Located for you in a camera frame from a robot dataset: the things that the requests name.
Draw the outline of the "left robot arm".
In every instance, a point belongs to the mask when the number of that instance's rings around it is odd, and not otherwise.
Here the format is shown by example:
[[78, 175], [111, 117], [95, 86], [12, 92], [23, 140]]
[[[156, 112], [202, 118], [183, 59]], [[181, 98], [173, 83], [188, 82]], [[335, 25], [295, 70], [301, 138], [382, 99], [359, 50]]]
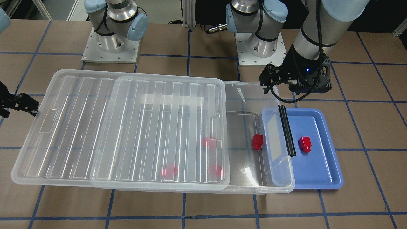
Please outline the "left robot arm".
[[[367, 0], [304, 0], [308, 10], [300, 31], [282, 64], [269, 63], [259, 76], [264, 93], [287, 84], [291, 92], [326, 93], [332, 89], [329, 52], [350, 25], [363, 13]], [[249, 33], [250, 53], [268, 58], [289, 10], [279, 0], [233, 0], [226, 6], [226, 24], [233, 33]]]

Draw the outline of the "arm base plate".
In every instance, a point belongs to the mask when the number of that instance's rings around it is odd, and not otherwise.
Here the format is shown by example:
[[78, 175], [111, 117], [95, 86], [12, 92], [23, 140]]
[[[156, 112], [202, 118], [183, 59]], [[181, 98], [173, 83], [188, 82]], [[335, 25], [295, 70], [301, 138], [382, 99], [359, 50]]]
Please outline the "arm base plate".
[[102, 36], [91, 29], [81, 60], [86, 63], [136, 64], [139, 41], [130, 41], [116, 34]]
[[235, 34], [235, 40], [240, 66], [265, 67], [267, 64], [279, 66], [286, 57], [281, 34], [276, 40], [266, 42], [260, 40], [254, 33], [241, 32]]

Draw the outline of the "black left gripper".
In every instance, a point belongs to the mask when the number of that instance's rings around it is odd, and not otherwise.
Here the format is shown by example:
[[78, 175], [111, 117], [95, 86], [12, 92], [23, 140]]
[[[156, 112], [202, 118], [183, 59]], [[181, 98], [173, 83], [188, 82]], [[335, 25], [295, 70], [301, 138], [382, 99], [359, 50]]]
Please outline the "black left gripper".
[[259, 76], [259, 82], [264, 94], [269, 93], [273, 82], [288, 84], [289, 90], [295, 93], [307, 93], [317, 81], [317, 68], [318, 60], [304, 58], [291, 45], [279, 67], [266, 65]]

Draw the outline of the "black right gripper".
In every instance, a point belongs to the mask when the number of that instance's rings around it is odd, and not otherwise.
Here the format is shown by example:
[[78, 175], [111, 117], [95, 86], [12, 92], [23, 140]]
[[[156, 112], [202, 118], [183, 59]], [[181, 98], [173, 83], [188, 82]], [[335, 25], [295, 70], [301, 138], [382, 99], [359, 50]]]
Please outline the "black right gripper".
[[36, 116], [38, 113], [39, 102], [26, 93], [14, 95], [9, 93], [5, 84], [0, 83], [0, 116], [7, 119], [10, 115], [9, 110], [24, 111]]

